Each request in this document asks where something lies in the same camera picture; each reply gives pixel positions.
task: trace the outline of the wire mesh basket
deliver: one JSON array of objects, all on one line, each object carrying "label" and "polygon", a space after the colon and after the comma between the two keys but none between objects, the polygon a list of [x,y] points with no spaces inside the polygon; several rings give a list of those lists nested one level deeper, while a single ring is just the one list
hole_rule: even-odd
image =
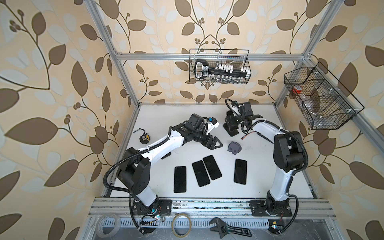
[{"label": "wire mesh basket", "polygon": [[[325,77],[331,74],[334,87]],[[321,62],[284,74],[284,84],[313,130],[336,130],[364,109],[361,102]],[[353,100],[358,107],[350,104]]]},{"label": "wire mesh basket", "polygon": [[247,84],[251,77],[249,50],[190,49],[190,81]]}]

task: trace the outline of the smartphone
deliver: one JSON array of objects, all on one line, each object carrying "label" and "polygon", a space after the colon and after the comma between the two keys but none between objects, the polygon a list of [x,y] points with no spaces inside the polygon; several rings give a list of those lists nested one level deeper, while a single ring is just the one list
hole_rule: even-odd
[{"label": "smartphone", "polygon": [[240,184],[247,184],[247,161],[236,159],[235,162],[235,176],[233,181]]},{"label": "smartphone", "polygon": [[173,192],[180,193],[187,191],[187,167],[175,167],[175,176],[173,182]]},{"label": "smartphone", "polygon": [[212,180],[218,179],[222,176],[213,155],[203,158],[203,161]]},{"label": "smartphone", "polygon": [[203,161],[200,160],[192,163],[192,168],[193,168],[193,171],[195,172],[197,184],[199,185],[199,187],[203,187],[211,183],[211,181],[209,180],[207,171],[204,167]]}]

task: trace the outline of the brown leaf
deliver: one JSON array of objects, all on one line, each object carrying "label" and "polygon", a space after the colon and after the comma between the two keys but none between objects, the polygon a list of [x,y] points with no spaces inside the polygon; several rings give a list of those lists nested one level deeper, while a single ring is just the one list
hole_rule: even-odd
[{"label": "brown leaf", "polygon": [[313,25],[312,30],[311,30],[310,37],[312,37],[312,35],[313,35],[313,33],[315,32],[317,26],[318,26],[317,24]]},{"label": "brown leaf", "polygon": [[21,214],[8,214],[0,217],[0,234],[7,231],[12,227],[19,219]]},{"label": "brown leaf", "polygon": [[104,58],[99,57],[95,63],[95,70],[97,73],[101,71],[101,69],[103,68],[103,65],[104,65]]},{"label": "brown leaf", "polygon": [[377,127],[377,130],[384,136],[384,124]]},{"label": "brown leaf", "polygon": [[254,100],[254,99],[248,99],[248,102],[249,102],[250,104],[258,104],[258,103],[260,103],[259,101]]},{"label": "brown leaf", "polygon": [[266,86],[266,81],[264,80],[258,80],[257,83],[262,86]]},{"label": "brown leaf", "polygon": [[176,10],[183,17],[191,15],[191,5],[186,0],[175,0]]},{"label": "brown leaf", "polygon": [[79,62],[76,62],[72,68],[72,85],[76,92],[84,97],[88,90],[87,76]]},{"label": "brown leaf", "polygon": [[127,97],[127,91],[125,90],[125,88],[123,88],[123,89],[120,90],[120,95],[121,95],[123,98],[126,98],[126,97]]},{"label": "brown leaf", "polygon": [[285,54],[285,51],[284,50],[279,50],[279,51],[275,51],[271,54]]},{"label": "brown leaf", "polygon": [[304,124],[300,121],[299,123],[299,130],[303,137],[306,137],[307,134],[307,128],[304,126]]},{"label": "brown leaf", "polygon": [[79,162],[71,159],[60,165],[48,178],[44,186],[57,187],[68,181],[79,167]]},{"label": "brown leaf", "polygon": [[256,91],[256,92],[252,92],[254,95],[257,95],[257,96],[264,96],[266,94],[265,91]]},{"label": "brown leaf", "polygon": [[112,61],[109,58],[107,59],[107,67],[109,74],[112,76]]},{"label": "brown leaf", "polygon": [[140,65],[136,64],[136,70],[141,74],[141,75],[144,75],[144,70],[142,67],[140,67]]},{"label": "brown leaf", "polygon": [[48,232],[48,240],[60,240],[65,230],[64,220],[55,217]]},{"label": "brown leaf", "polygon": [[64,240],[75,240],[79,229],[80,227],[73,229],[70,233],[68,233]]},{"label": "brown leaf", "polygon": [[108,112],[109,107],[111,106],[111,95],[109,93],[108,87],[105,87],[103,92],[103,99],[101,100],[101,104],[105,112]]},{"label": "brown leaf", "polygon": [[119,120],[117,120],[115,122],[115,125],[113,126],[113,130],[112,130],[113,136],[116,136],[116,134],[118,133],[118,130],[119,130]]},{"label": "brown leaf", "polygon": [[284,104],[284,107],[287,108],[287,106],[288,106],[288,98],[287,97],[284,98],[283,104]]},{"label": "brown leaf", "polygon": [[328,182],[330,182],[332,184],[335,184],[335,181],[333,180],[331,172],[329,171],[329,169],[324,164],[320,165],[320,172],[323,175],[323,177],[325,178],[325,180],[327,180]]},{"label": "brown leaf", "polygon": [[108,31],[108,34],[109,34],[109,37],[112,38],[112,31],[111,31],[111,28],[109,25],[106,25],[105,26],[107,28],[107,31]]},{"label": "brown leaf", "polygon": [[228,54],[237,54],[237,48],[232,49]]},{"label": "brown leaf", "polygon": [[313,135],[313,142],[320,145],[325,139],[328,138],[329,130],[316,130]]},{"label": "brown leaf", "polygon": [[230,98],[234,93],[234,90],[225,91],[221,94],[221,98]]},{"label": "brown leaf", "polygon": [[181,30],[181,35],[188,36],[191,35],[195,30],[195,24],[194,23],[186,23],[183,27],[183,30]]},{"label": "brown leaf", "polygon": [[99,164],[96,165],[95,169],[93,170],[91,180],[89,182],[93,182],[96,180],[96,178],[100,175],[102,168],[103,168],[103,165],[101,164],[101,162],[99,162]]},{"label": "brown leaf", "polygon": [[324,142],[319,145],[319,152],[324,156],[328,156],[333,153],[335,147],[336,138],[327,138]]},{"label": "brown leaf", "polygon": [[235,17],[240,17],[248,9],[250,2],[251,2],[251,0],[238,0],[238,1],[236,1],[235,4],[233,5],[233,8],[232,8],[232,14]]},{"label": "brown leaf", "polygon": [[384,230],[380,222],[372,220],[365,225],[365,233],[369,240],[384,239]]},{"label": "brown leaf", "polygon": [[365,57],[375,67],[384,65],[384,50],[371,46],[365,47]]},{"label": "brown leaf", "polygon": [[384,189],[384,178],[376,170],[362,162],[352,162],[349,168],[353,175],[362,183],[376,188]]},{"label": "brown leaf", "polygon": [[108,141],[108,132],[104,127],[98,126],[95,127],[96,137],[102,142],[106,143]]},{"label": "brown leaf", "polygon": [[290,18],[286,18],[286,19],[277,20],[276,24],[280,30],[289,31],[295,27],[296,22]]},{"label": "brown leaf", "polygon": [[188,91],[180,91],[180,94],[185,98],[193,98],[192,93]]},{"label": "brown leaf", "polygon": [[351,240],[363,240],[363,238],[352,230],[347,229],[348,236]]},{"label": "brown leaf", "polygon": [[97,137],[89,137],[89,145],[95,154],[100,154],[104,150],[103,143]]},{"label": "brown leaf", "polygon": [[281,64],[279,64],[278,66],[275,67],[275,69],[272,71],[272,74],[275,75],[275,74],[278,73],[280,70],[281,70]]},{"label": "brown leaf", "polygon": [[329,32],[325,36],[325,40],[327,40],[328,42],[336,41],[337,39],[341,38],[341,36],[345,33],[346,30],[347,30],[346,26],[343,26],[343,25],[334,26],[329,30]]},{"label": "brown leaf", "polygon": [[328,73],[328,63],[327,63],[327,61],[324,58],[319,58],[317,61],[320,63],[319,64],[320,69],[323,70],[324,73]]},{"label": "brown leaf", "polygon": [[89,38],[90,40],[96,40],[97,39],[97,33],[95,29],[89,25],[89,24],[83,24],[80,26],[81,30],[83,31],[83,34]]},{"label": "brown leaf", "polygon": [[233,36],[236,36],[236,35],[240,34],[240,29],[239,29],[239,27],[237,26],[236,23],[228,23],[227,31],[228,31],[229,34],[231,34]]},{"label": "brown leaf", "polygon": [[150,86],[155,86],[157,83],[158,83],[157,80],[153,80],[153,81],[150,81],[150,82],[148,83],[148,85],[150,85]]},{"label": "brown leaf", "polygon": [[18,142],[41,145],[50,141],[57,131],[57,126],[48,119],[30,118],[11,128],[5,136]]},{"label": "brown leaf", "polygon": [[48,53],[49,60],[53,65],[59,65],[65,57],[65,44],[51,48]]},{"label": "brown leaf", "polygon": [[149,91],[148,94],[151,95],[151,96],[157,96],[157,95],[160,95],[161,92],[158,92],[158,91]]},{"label": "brown leaf", "polygon": [[183,71],[189,70],[188,64],[186,64],[185,62],[175,62],[175,64],[178,68],[180,68]]},{"label": "brown leaf", "polygon": [[185,83],[187,83],[187,84],[195,84],[196,83],[196,79],[191,78],[191,79],[187,80]]},{"label": "brown leaf", "polygon": [[76,5],[81,5],[83,3],[83,0],[73,0],[73,3]]},{"label": "brown leaf", "polygon": [[313,18],[323,10],[326,4],[327,0],[310,0],[305,10],[305,15],[308,18]]},{"label": "brown leaf", "polygon": [[118,18],[119,6],[115,0],[99,0],[99,4],[108,17],[112,19]]},{"label": "brown leaf", "polygon": [[165,104],[166,101],[165,101],[165,99],[159,99],[159,100],[154,101],[153,103],[156,103],[156,104]]},{"label": "brown leaf", "polygon": [[310,99],[313,101],[313,104],[312,104],[313,106],[312,106],[311,111],[314,111],[314,112],[319,111],[320,106],[321,106],[321,101],[320,101],[319,93],[317,92],[316,88],[312,89]]},{"label": "brown leaf", "polygon": [[20,178],[20,171],[10,173],[0,179],[0,201],[9,194]]},{"label": "brown leaf", "polygon": [[339,78],[338,88],[346,95],[349,96],[358,85],[359,75],[352,63],[349,63],[344,69]]},{"label": "brown leaf", "polygon": [[356,0],[345,0],[344,4],[351,7],[351,6],[356,5]]},{"label": "brown leaf", "polygon": [[144,20],[134,19],[128,22],[128,28],[132,31],[141,31],[147,24]]},{"label": "brown leaf", "polygon": [[204,94],[203,94],[203,95],[198,95],[198,96],[196,97],[196,102],[201,103],[201,102],[204,100],[204,98],[205,98],[205,95],[204,95]]},{"label": "brown leaf", "polygon": [[0,113],[13,107],[20,99],[18,91],[10,88],[0,89]]},{"label": "brown leaf", "polygon": [[217,96],[209,94],[209,100],[213,103],[217,103]]},{"label": "brown leaf", "polygon": [[232,65],[233,68],[238,68],[241,66],[241,64],[243,64],[243,62],[241,61],[235,61],[235,62],[231,62],[229,65]]},{"label": "brown leaf", "polygon": [[32,18],[32,29],[36,35],[41,35],[46,29],[44,16],[41,12],[36,13]]}]

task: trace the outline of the wallpaper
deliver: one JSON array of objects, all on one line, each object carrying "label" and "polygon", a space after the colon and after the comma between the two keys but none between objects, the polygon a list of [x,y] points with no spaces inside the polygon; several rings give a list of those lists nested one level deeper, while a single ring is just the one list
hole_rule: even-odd
[{"label": "wallpaper", "polygon": [[[383,13],[380,0],[345,1],[313,53],[364,104],[361,114],[382,133]],[[309,130],[289,96],[279,112],[289,130],[301,132],[310,159],[307,172],[320,197],[332,204],[345,236],[384,239],[384,157],[352,121],[335,131]]]},{"label": "wallpaper", "polygon": [[327,0],[96,0],[118,52],[302,53]]},{"label": "wallpaper", "polygon": [[133,106],[82,1],[0,0],[0,238],[73,240]]},{"label": "wallpaper", "polygon": [[124,61],[135,93],[142,103],[273,103],[283,88],[284,73],[293,70],[292,61],[250,61],[248,84],[220,84],[189,79],[185,61]]}]

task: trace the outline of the white tabletop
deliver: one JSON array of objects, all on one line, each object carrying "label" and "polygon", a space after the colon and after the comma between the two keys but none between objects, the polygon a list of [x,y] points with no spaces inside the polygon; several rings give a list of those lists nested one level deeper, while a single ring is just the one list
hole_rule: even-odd
[{"label": "white tabletop", "polygon": [[[226,105],[143,105],[140,109],[134,129],[143,128],[150,135],[149,143],[157,141],[168,133],[169,126],[176,126],[196,113],[201,117],[214,117],[220,126],[210,133],[223,143],[222,148],[209,150],[198,142],[189,142],[173,150],[171,156],[159,160],[151,168],[149,185],[159,197],[168,198],[265,198],[273,183],[276,165],[273,161],[273,144],[257,134],[250,134],[244,140],[242,132],[230,137],[223,128]],[[253,114],[260,114],[267,120],[281,126],[279,118],[272,105],[252,105]],[[139,141],[142,131],[132,134],[127,149],[139,149],[145,145]],[[242,150],[233,155],[228,152],[231,141],[238,142]],[[209,185],[199,187],[192,168],[192,163],[203,157],[213,155],[222,177],[211,180]],[[235,160],[247,161],[247,184],[242,185],[233,181]],[[187,191],[174,193],[174,168],[187,167]],[[313,198],[302,172],[295,175],[290,193],[299,198]],[[111,197],[127,197],[128,194],[112,191]]]}]

